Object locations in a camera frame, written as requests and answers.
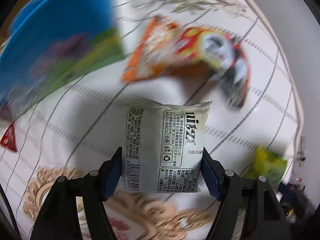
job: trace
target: yellow and green package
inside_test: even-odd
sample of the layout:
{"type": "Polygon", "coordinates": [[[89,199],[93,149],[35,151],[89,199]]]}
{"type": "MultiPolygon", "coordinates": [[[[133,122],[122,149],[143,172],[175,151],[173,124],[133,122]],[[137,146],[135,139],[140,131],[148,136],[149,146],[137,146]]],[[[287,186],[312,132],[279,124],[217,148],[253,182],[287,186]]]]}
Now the yellow and green package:
{"type": "Polygon", "coordinates": [[[263,175],[267,178],[271,187],[277,189],[285,169],[287,160],[279,155],[259,146],[256,149],[256,156],[251,168],[244,175],[245,178],[255,179],[257,176],[263,175]]]}

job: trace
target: barcode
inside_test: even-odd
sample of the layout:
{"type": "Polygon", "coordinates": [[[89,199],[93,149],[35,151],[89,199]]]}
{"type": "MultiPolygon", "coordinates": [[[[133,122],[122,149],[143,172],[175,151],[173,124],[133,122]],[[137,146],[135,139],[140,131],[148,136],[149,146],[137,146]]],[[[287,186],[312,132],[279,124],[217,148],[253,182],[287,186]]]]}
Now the barcode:
{"type": "Polygon", "coordinates": [[[139,191],[139,175],[140,175],[140,165],[130,164],[130,189],[139,191]]]}

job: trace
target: black cable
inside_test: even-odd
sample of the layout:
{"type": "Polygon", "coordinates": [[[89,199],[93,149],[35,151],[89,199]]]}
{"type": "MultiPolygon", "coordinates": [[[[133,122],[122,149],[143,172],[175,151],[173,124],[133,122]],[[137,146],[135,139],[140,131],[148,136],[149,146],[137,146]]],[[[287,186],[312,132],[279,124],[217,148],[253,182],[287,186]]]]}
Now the black cable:
{"type": "Polygon", "coordinates": [[[12,212],[12,208],[11,208],[11,206],[9,204],[9,201],[8,201],[8,199],[7,199],[7,197],[6,197],[5,193],[4,193],[4,190],[3,190],[2,186],[1,186],[1,184],[0,184],[0,194],[1,194],[2,198],[3,198],[3,200],[4,200],[5,206],[8,209],[9,216],[10,216],[10,219],[11,219],[11,222],[12,222],[12,225],[13,225],[13,229],[14,229],[14,231],[16,231],[18,236],[21,237],[20,232],[19,232],[19,228],[18,228],[18,225],[17,225],[17,222],[16,222],[16,219],[14,218],[14,215],[13,215],[13,212],[12,212]]]}

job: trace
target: beige ornate scroll pattern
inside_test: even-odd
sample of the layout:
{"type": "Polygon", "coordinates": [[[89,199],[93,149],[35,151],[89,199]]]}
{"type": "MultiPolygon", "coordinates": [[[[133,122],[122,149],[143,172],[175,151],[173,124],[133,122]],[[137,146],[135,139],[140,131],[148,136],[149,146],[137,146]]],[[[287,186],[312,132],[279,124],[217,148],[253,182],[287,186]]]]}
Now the beige ornate scroll pattern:
{"type": "Polygon", "coordinates": [[[214,218],[214,214],[204,210],[177,212],[174,203],[148,199],[143,193],[118,191],[105,204],[145,228],[145,234],[137,240],[182,240],[188,231],[214,218]]]}
{"type": "Polygon", "coordinates": [[[42,168],[37,170],[37,177],[28,182],[26,193],[24,194],[25,203],[23,204],[23,212],[35,221],[43,198],[51,189],[55,180],[59,176],[66,176],[68,179],[75,179],[81,176],[81,172],[76,169],[59,169],[59,168],[42,168]]]}

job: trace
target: red and orange package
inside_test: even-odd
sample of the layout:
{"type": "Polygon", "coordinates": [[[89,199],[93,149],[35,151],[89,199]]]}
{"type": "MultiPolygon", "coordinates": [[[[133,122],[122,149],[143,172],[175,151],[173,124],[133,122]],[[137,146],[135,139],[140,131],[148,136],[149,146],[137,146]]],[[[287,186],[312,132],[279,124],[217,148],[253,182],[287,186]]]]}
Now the red and orange package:
{"type": "Polygon", "coordinates": [[[236,38],[205,27],[183,27],[155,16],[130,58],[122,81],[135,82],[162,75],[212,76],[229,104],[244,104],[250,66],[236,38]]]}

